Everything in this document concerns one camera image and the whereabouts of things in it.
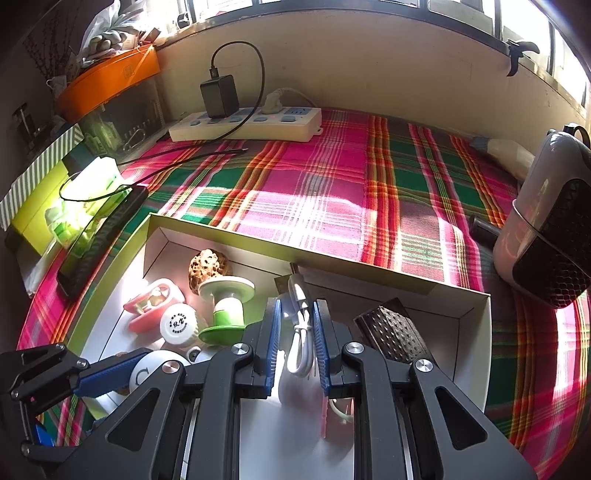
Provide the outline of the black window clip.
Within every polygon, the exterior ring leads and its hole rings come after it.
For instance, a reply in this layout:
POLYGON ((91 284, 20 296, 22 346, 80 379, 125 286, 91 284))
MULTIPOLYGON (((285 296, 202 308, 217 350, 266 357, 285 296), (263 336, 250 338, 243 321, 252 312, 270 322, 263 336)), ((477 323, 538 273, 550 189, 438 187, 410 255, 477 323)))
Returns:
POLYGON ((513 77, 518 72, 519 59, 524 57, 525 52, 540 53, 538 45, 534 42, 508 40, 507 45, 510 58, 508 77, 513 77))

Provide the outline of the light brown walnut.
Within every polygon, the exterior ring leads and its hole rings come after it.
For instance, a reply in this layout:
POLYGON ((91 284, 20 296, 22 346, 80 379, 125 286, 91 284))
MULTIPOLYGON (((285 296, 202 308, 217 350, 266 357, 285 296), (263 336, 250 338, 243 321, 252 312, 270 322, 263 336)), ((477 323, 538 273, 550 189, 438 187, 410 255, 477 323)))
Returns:
POLYGON ((193 294, 197 294, 203 282, 231 274, 231 265, 225 255, 211 249, 201 250, 190 260, 188 266, 189 289, 193 294))

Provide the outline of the grey black portable heater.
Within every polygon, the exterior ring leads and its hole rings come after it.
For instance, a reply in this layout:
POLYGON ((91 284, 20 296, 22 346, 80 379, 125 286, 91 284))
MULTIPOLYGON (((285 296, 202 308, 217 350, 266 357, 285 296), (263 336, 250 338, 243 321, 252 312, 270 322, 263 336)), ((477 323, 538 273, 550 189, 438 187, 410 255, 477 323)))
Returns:
POLYGON ((493 249, 499 276, 562 309, 590 288, 590 136, 548 132, 493 249))

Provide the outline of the yellow-green box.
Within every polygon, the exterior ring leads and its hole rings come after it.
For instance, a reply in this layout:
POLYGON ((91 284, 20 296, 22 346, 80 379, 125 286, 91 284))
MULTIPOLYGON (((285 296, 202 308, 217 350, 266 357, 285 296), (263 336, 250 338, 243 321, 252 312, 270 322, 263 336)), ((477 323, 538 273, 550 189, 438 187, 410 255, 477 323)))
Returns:
POLYGON ((59 161, 35 187, 10 224, 40 255, 53 240, 45 211, 58 198, 59 187, 67 178, 68 171, 59 161))

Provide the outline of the black rectangular device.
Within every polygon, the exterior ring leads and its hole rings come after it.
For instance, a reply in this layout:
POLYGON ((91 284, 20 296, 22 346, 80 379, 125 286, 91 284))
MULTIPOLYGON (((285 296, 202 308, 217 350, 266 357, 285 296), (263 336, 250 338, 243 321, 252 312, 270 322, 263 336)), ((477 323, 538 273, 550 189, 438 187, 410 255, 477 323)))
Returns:
POLYGON ((436 361, 407 310, 398 298, 356 316, 353 321, 370 346, 384 358, 404 364, 436 361))

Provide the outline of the striped box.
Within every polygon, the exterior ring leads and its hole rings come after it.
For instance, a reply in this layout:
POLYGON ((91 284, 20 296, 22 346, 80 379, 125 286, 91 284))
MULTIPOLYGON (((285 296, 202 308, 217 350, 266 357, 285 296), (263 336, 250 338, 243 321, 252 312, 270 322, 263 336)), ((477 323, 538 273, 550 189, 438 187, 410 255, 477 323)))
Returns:
POLYGON ((45 148, 11 184, 1 200, 1 228, 6 231, 19 209, 48 173, 83 140, 78 123, 73 124, 45 148))

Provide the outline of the black charger adapter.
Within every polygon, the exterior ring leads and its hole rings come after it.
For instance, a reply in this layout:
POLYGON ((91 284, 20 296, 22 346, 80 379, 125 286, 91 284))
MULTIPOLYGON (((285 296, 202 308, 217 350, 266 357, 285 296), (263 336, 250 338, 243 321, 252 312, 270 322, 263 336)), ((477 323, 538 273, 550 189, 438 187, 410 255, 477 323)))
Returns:
POLYGON ((238 112, 238 92, 232 75, 221 75, 215 67, 211 77, 200 84, 206 113, 212 119, 226 118, 238 112))

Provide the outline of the plaid bed sheet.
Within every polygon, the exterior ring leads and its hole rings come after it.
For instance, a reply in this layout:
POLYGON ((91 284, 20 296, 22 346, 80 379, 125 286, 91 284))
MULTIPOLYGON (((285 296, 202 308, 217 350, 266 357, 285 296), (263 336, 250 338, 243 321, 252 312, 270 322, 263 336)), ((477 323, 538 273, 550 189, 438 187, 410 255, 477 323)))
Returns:
POLYGON ((469 141, 435 128, 341 110, 308 143, 157 142, 126 166, 149 195, 112 246, 149 214, 230 230, 488 293, 492 368, 486 412, 542 479, 588 478, 590 297, 554 310, 512 289, 470 236, 501 226, 517 181, 469 141))

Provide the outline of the tissue pack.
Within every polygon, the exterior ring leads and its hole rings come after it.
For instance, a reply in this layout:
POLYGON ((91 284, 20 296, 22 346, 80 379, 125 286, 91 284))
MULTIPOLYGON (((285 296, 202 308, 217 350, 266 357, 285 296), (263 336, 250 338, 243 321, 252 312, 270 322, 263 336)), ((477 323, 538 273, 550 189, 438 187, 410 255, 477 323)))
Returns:
POLYGON ((121 194, 109 198, 97 197, 114 192, 123 184, 116 161, 111 157, 96 157, 81 172, 65 181, 58 197, 45 210, 46 225, 54 240, 68 249, 105 202, 119 200, 121 194))

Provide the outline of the black smartphone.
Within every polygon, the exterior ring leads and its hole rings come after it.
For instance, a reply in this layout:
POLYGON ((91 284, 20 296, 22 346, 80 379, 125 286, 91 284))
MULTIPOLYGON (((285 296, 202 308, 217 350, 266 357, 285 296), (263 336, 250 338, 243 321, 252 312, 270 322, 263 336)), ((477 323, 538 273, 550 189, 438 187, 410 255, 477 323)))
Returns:
POLYGON ((118 199, 105 202, 78 235, 57 273, 58 286, 67 299, 81 295, 91 274, 147 195, 143 186, 126 189, 118 199))

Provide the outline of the green white spool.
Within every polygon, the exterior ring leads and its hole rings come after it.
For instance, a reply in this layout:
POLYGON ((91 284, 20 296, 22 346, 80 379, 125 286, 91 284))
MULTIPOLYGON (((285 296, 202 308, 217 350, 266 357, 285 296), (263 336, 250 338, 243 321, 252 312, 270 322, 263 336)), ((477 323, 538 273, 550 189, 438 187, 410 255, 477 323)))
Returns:
POLYGON ((256 294, 252 281, 238 276, 217 276, 204 281, 198 294, 201 299, 213 302, 212 325, 199 332, 199 340, 218 346, 241 342, 245 330, 243 304, 256 294))

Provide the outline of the white plug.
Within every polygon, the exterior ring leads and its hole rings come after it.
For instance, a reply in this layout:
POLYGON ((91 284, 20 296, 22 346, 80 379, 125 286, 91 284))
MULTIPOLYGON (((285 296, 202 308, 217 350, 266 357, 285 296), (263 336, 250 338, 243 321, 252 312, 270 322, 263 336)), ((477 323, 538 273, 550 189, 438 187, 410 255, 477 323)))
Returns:
POLYGON ((260 113, 266 115, 273 115, 279 113, 280 110, 283 109, 283 103, 281 103, 281 98, 286 93, 297 95, 298 97, 301 97, 305 101, 307 101, 308 104, 311 105, 311 107, 317 107, 315 102, 312 101, 311 98, 308 97, 308 95, 305 95, 303 92, 294 88, 283 87, 277 88, 276 90, 273 90, 273 92, 270 92, 266 95, 266 99, 264 99, 263 106, 260 107, 260 113))

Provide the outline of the white panda egg toy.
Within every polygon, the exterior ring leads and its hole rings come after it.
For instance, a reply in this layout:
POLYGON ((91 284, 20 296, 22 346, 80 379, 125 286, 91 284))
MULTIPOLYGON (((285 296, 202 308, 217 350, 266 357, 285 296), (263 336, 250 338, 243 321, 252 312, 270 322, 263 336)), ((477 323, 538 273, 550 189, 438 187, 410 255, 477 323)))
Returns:
POLYGON ((168 350, 152 351, 146 354, 132 369, 128 382, 129 392, 132 393, 156 369, 167 361, 176 361, 184 367, 190 366, 190 361, 175 352, 168 350))

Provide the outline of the orange box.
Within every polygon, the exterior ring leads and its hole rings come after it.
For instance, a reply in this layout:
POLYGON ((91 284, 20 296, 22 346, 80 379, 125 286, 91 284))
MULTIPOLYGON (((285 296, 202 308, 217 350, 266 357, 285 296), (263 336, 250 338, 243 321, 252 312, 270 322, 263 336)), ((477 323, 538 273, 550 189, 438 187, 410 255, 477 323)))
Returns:
POLYGON ((134 48, 100 62, 79 75, 57 98, 55 111, 67 122, 76 123, 99 105, 159 71, 153 46, 134 48))

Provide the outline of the white power strip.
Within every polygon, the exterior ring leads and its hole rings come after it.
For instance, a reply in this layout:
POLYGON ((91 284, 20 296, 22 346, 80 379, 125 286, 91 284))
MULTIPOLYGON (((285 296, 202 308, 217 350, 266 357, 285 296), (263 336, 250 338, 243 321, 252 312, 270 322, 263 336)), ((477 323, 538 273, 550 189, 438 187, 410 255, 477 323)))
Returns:
POLYGON ((205 111, 192 113, 172 125, 168 133, 174 142, 211 140, 229 131, 232 133, 227 139, 308 142, 322 130, 320 108, 284 107, 274 114, 263 114, 257 109, 243 123, 251 111, 252 108, 242 108, 219 119, 212 119, 205 111))

